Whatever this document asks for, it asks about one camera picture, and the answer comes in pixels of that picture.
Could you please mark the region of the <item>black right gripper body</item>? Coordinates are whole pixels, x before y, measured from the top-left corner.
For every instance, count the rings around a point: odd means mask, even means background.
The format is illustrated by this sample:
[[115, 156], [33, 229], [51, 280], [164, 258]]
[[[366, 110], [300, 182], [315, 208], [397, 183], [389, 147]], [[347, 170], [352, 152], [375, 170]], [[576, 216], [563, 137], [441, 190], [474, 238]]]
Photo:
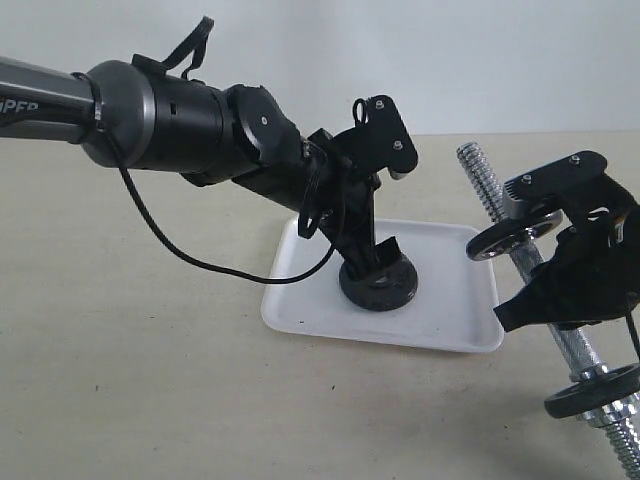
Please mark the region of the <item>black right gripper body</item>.
[[534, 270], [531, 314], [540, 323], [624, 318], [632, 325], [639, 305], [639, 202], [610, 177], [587, 193], [594, 205], [557, 235], [552, 257]]

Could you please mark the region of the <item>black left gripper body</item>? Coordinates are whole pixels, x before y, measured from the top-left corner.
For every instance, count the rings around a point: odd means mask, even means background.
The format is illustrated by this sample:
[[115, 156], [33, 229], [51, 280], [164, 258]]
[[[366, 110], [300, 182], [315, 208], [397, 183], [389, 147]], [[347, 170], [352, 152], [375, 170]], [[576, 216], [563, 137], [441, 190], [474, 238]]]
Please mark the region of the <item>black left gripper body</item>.
[[383, 168], [364, 127], [339, 134], [318, 129], [307, 138], [310, 162], [298, 211], [298, 235], [321, 232], [345, 260], [376, 260], [374, 192]]

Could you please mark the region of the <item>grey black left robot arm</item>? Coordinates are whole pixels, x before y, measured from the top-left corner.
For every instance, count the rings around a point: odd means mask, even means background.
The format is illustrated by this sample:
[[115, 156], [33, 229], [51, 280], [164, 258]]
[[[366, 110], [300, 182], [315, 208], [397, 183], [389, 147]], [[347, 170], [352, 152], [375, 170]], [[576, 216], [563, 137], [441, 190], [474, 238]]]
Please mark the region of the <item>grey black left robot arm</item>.
[[393, 143], [399, 130], [388, 114], [304, 135], [262, 86], [217, 89], [139, 55], [73, 73], [1, 61], [3, 137], [81, 147], [120, 172], [142, 215], [133, 171], [171, 172], [197, 187], [234, 183], [295, 212], [301, 238], [324, 236], [355, 285], [404, 262], [396, 239], [377, 241], [374, 227], [379, 173], [393, 165], [374, 135]]

